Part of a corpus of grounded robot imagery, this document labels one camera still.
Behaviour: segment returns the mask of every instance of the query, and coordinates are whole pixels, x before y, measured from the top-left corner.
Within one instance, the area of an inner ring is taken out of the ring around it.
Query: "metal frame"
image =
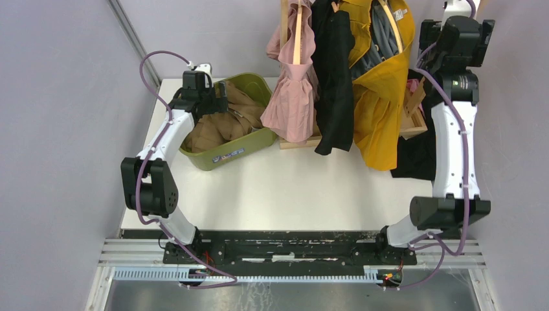
[[[160,240],[164,247],[167,240]],[[459,240],[445,240],[450,248],[455,248]],[[164,251],[158,245],[156,239],[107,239],[105,241],[93,285],[86,304],[87,311],[105,310],[107,297],[109,295],[113,280],[131,279],[129,272],[136,274],[133,279],[151,281],[174,281],[174,277],[184,276],[189,269],[204,268],[199,264],[164,264],[162,259]],[[418,246],[427,244],[429,241],[419,242]],[[440,258],[440,249],[428,248],[416,253],[418,264],[415,266],[404,266],[405,270],[431,270]],[[378,270],[394,270],[397,266],[364,266],[364,279],[356,277],[321,277],[321,278],[299,278],[299,277],[246,277],[241,282],[370,282],[368,276],[377,273]],[[497,311],[498,308],[493,300],[489,288],[489,274],[482,251],[476,240],[467,240],[464,252],[457,257],[450,257],[444,260],[442,270],[467,269],[473,282],[476,299],[481,311]]]
[[[131,43],[131,46],[133,47],[133,50],[135,51],[137,56],[139,56],[140,60],[143,59],[147,55],[147,52],[145,51],[143,44],[141,44],[141,41],[139,40],[139,37],[137,36],[135,29],[133,29],[133,26],[131,26],[128,16],[126,15],[124,9],[122,8],[120,1],[107,0],[107,2],[109,3],[109,6],[111,7],[118,22],[120,23],[122,30],[128,37],[128,40]],[[144,68],[145,68],[145,72],[147,72],[147,75],[149,75],[154,87],[156,88],[160,87],[160,84],[161,84],[160,76],[156,72],[156,69],[154,68],[150,60],[147,60],[145,62]]]

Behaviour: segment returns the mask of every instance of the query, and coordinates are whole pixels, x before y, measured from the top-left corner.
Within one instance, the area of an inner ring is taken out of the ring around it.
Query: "pink garment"
[[[282,68],[273,96],[261,116],[263,126],[292,143],[305,143],[313,135],[314,100],[319,81],[311,55],[315,52],[315,34],[311,29],[311,3],[302,0],[300,64],[293,65],[297,0],[289,1],[288,42],[280,48],[280,26],[267,44],[267,55],[278,59]]]

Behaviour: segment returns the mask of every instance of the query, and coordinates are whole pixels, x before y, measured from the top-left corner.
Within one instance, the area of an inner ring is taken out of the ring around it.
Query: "gray wall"
[[[82,310],[152,114],[107,1],[0,1],[0,310]]]
[[[278,76],[280,72],[278,62],[265,55],[265,46],[280,23],[279,0],[120,2],[149,52],[169,50],[195,63],[210,62],[213,75],[218,78],[245,72]],[[407,3],[416,20],[417,37],[421,21],[442,18],[443,0]],[[412,59],[416,51],[414,44]],[[174,67],[173,56],[159,55],[151,61],[161,77],[181,76],[181,70]]]
[[[545,0],[487,1],[496,19],[480,79],[476,172],[492,213],[473,226],[502,310],[549,310],[549,43]]]

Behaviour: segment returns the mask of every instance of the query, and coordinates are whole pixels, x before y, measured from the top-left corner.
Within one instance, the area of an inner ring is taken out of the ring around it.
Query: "clothes hanger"
[[[288,42],[288,0],[280,0],[280,48]]]
[[[391,10],[389,9],[389,6],[387,5],[387,2],[385,0],[378,0],[379,4],[385,11],[385,14],[387,14],[387,18],[389,19],[389,23],[391,24],[391,28],[393,29],[393,32],[395,34],[396,39],[396,47],[398,48],[398,53],[402,53],[402,38],[400,36],[400,32],[398,31],[398,27],[396,25],[396,21],[394,20],[393,14],[391,13]]]
[[[295,44],[293,47],[293,64],[299,65],[301,63],[301,17],[303,15],[303,7],[301,0],[297,6],[297,22],[295,24]]]
[[[331,8],[333,9],[333,12],[336,13],[337,11],[339,11],[339,3],[335,4],[335,2],[332,2]]]

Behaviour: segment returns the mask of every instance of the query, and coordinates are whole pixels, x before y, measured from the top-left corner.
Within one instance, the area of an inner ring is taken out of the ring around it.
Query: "white tabletop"
[[[266,78],[274,89],[277,78]],[[169,100],[181,79],[164,79],[160,96]],[[156,102],[145,144],[164,119]],[[353,145],[322,156],[314,148],[280,150],[278,141],[210,172],[177,153],[171,167],[179,208],[199,229],[380,230],[409,212],[413,196],[431,196],[430,181],[399,178],[368,168]],[[126,209],[122,229],[142,225]]]

